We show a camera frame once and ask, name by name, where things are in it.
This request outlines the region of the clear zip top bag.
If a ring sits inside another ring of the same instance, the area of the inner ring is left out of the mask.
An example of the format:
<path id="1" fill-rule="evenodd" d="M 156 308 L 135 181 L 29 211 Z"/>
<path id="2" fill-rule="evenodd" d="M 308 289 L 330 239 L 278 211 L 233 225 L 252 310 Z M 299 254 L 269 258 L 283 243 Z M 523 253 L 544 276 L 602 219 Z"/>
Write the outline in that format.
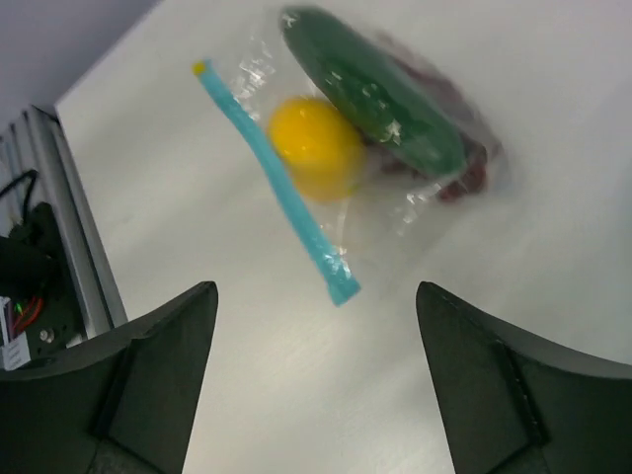
<path id="1" fill-rule="evenodd" d="M 336 305 L 428 247 L 440 226 L 424 217 L 483 193 L 504 164 L 499 137 L 438 68 L 320 6 L 258 15 L 192 71 Z"/>

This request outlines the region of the yellow lemon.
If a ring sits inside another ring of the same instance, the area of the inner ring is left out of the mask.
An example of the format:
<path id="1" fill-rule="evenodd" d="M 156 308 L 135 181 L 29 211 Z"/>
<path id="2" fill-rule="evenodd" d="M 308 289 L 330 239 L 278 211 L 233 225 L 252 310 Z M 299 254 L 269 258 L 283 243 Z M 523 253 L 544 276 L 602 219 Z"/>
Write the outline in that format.
<path id="1" fill-rule="evenodd" d="M 330 102 L 293 97 L 267 125 L 268 139 L 296 188 L 328 202 L 347 197 L 364 171 L 367 152 L 359 132 Z"/>

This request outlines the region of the green cucumber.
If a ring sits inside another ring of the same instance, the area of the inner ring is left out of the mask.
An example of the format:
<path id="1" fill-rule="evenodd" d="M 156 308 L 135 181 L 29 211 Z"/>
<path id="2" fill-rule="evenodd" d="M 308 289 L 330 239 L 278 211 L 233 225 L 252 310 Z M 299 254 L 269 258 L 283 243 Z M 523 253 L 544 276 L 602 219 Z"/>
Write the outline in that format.
<path id="1" fill-rule="evenodd" d="M 466 167 L 456 127 L 386 52 L 332 13 L 281 9 L 287 48 L 323 95 L 370 141 L 428 178 Z"/>

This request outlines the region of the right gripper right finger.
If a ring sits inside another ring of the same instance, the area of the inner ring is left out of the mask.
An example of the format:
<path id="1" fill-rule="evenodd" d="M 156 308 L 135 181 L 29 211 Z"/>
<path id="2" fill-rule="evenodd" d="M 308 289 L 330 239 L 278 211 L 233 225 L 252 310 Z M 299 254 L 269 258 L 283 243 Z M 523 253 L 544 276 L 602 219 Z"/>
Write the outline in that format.
<path id="1" fill-rule="evenodd" d="M 630 472 L 630 365 L 548 341 L 431 282 L 416 308 L 455 472 Z"/>

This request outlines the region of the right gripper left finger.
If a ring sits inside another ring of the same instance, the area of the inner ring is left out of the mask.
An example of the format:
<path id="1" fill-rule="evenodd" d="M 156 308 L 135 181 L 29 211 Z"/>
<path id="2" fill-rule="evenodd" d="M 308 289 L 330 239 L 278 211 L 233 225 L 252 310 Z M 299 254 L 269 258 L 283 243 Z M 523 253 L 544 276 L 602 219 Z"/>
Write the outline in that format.
<path id="1" fill-rule="evenodd" d="M 218 290 L 201 282 L 85 343 L 1 374 L 4 473 L 180 473 Z"/>

